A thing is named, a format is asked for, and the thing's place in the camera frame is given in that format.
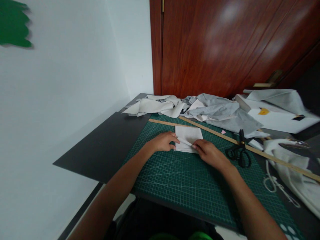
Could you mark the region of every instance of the yellow sticker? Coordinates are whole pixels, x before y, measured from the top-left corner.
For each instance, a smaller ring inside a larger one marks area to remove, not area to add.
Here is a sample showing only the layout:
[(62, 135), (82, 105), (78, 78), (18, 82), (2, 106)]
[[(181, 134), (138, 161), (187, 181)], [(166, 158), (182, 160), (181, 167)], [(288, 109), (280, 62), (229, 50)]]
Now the yellow sticker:
[(267, 115), (270, 111), (266, 108), (260, 108), (261, 111), (258, 113), (259, 115)]

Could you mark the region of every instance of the scissors handle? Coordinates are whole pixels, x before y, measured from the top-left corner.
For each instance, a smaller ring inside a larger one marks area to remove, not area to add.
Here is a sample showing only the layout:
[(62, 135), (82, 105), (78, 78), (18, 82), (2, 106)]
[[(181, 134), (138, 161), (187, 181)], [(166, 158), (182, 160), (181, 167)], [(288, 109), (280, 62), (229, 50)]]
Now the scissors handle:
[(239, 152), (238, 164), (242, 168), (249, 168), (251, 166), (251, 158), (245, 149), (241, 149)]
[(236, 154), (236, 149), (227, 149), (226, 150), (226, 155), (229, 159), (233, 160), (233, 161), (237, 161), (238, 160), (238, 156)]

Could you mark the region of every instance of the forearm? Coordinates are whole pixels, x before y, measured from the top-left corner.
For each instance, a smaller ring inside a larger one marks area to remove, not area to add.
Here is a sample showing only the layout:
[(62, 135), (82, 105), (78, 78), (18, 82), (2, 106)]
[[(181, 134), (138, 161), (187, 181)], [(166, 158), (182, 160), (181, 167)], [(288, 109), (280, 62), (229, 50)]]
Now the forearm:
[(154, 153), (146, 144), (110, 179), (92, 202), (71, 239), (102, 239), (120, 205), (129, 195), (142, 167)]
[(244, 182), (237, 168), (231, 166), (221, 173), (231, 189), (248, 239), (286, 239), (277, 223)]

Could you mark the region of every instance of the green object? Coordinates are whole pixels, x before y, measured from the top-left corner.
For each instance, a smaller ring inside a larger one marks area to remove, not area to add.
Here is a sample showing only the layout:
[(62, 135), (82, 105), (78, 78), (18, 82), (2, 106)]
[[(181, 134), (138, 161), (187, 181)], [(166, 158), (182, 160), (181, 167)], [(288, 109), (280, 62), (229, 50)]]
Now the green object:
[[(191, 126), (179, 118), (158, 114), (153, 114), (151, 118)], [(207, 123), (201, 124), (217, 132), (222, 131), (221, 128)], [(148, 122), (124, 162), (133, 157), (147, 141), (161, 132), (168, 131), (174, 132), (174, 127)], [(201, 130), (201, 132), (204, 139), (213, 142), (223, 153), (225, 153), (225, 149), (233, 145), (205, 130)], [(235, 136), (229, 131), (226, 131), (225, 135)], [(292, 227), (296, 232), (295, 235), (288, 231), (285, 234), (291, 234), (300, 240), (304, 239), (278, 195), (270, 193), (263, 186), (262, 181), (265, 173), (258, 165), (254, 154), (248, 153), (252, 161), (250, 168), (241, 168), (237, 162), (233, 161), (232, 164), (237, 167), (244, 181), (274, 220), (286, 228)], [(225, 180), (217, 170), (204, 163), (198, 154), (173, 150), (156, 152), (141, 170), (132, 189), (132, 193), (135, 192), (144, 192), (163, 201), (171, 202), (218, 225), (236, 231), (241, 229), (239, 213)]]
[(29, 18), (23, 11), (28, 9), (23, 3), (0, 0), (0, 45), (32, 46), (31, 42), (25, 39), (29, 35), (26, 26)]
[(195, 232), (189, 237), (189, 240), (212, 240), (212, 238), (203, 232)]

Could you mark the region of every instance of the door handle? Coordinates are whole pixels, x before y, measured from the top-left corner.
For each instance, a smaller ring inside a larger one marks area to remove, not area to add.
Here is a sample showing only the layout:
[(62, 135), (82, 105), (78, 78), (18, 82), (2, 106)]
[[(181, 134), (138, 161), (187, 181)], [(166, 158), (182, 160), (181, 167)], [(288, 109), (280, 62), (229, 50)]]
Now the door handle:
[(274, 87), (277, 84), (278, 82), (277, 80), (282, 75), (282, 73), (283, 73), (283, 70), (276, 70), (271, 74), (271, 76), (269, 77), (266, 83), (255, 83), (253, 87), (265, 87), (265, 88)]

